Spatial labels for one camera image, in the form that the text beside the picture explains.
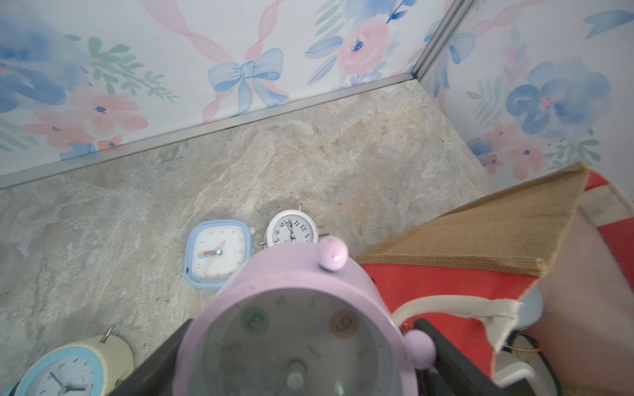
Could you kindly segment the blue dome alarm clock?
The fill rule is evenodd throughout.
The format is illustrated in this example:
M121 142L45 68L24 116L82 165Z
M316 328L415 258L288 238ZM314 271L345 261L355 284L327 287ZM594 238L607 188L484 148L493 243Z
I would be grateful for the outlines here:
M514 330L524 330L537 323L543 316L544 299L538 285L535 285L520 301L518 323Z

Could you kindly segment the blue twin-bell clock beige base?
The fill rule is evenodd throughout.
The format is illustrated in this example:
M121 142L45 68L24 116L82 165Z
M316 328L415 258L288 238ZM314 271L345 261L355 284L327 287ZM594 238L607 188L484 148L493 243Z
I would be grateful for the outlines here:
M134 370L130 345L112 334L60 346L44 355L3 395L109 395Z

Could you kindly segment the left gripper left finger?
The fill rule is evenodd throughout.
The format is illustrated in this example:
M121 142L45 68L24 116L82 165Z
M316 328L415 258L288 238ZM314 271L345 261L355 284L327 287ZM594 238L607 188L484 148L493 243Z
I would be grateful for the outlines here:
M178 349L193 320L182 324L109 396L172 396Z

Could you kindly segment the pink round alarm clock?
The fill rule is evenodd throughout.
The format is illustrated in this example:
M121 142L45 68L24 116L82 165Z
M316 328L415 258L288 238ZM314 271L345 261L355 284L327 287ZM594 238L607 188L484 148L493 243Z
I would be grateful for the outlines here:
M339 238L255 254L189 326L176 395L416 395L437 350L399 330Z

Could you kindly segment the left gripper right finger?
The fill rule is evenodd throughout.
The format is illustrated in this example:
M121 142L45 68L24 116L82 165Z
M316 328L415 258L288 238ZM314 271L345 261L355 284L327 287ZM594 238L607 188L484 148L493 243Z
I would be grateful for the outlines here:
M416 371L419 395L505 395L428 320L417 319L414 330L430 336L437 352L430 369Z

